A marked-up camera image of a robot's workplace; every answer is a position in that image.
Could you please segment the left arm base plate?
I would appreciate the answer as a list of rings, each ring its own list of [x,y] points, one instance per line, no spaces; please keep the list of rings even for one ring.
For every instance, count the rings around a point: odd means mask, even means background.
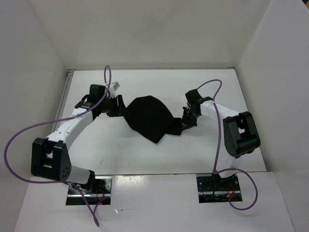
[[[81,191],[89,205],[110,205],[112,191],[112,177],[96,177],[91,186],[76,184],[76,188],[69,186],[66,205],[85,205]]]

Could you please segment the black skirt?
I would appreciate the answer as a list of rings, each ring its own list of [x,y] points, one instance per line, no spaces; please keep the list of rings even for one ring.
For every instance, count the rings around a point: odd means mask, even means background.
[[[153,96],[135,98],[125,109],[127,124],[157,144],[165,134],[181,135],[182,119],[172,115],[162,101]]]

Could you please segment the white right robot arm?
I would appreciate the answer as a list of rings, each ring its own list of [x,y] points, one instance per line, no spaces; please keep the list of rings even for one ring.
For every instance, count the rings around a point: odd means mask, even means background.
[[[211,97],[187,97],[183,108],[183,124],[191,128],[200,116],[219,123],[220,150],[215,156],[215,176],[212,186],[222,190],[228,178],[235,174],[241,157],[254,152],[261,144],[254,118],[248,111],[237,112],[212,100]]]

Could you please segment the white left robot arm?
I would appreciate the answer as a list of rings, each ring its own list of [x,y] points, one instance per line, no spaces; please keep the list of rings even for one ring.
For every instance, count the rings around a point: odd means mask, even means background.
[[[96,188],[95,173],[71,164],[69,149],[83,130],[100,114],[109,117],[122,116],[125,109],[122,95],[104,99],[96,108],[87,112],[94,102],[86,95],[78,102],[71,114],[72,119],[64,122],[46,138],[37,138],[32,144],[31,174],[52,181],[79,186],[85,193]]]

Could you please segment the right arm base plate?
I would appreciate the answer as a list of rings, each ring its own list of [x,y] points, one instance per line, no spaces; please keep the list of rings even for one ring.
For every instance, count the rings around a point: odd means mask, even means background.
[[[221,178],[214,174],[198,174],[196,176],[199,203],[241,202],[239,180],[236,174]]]

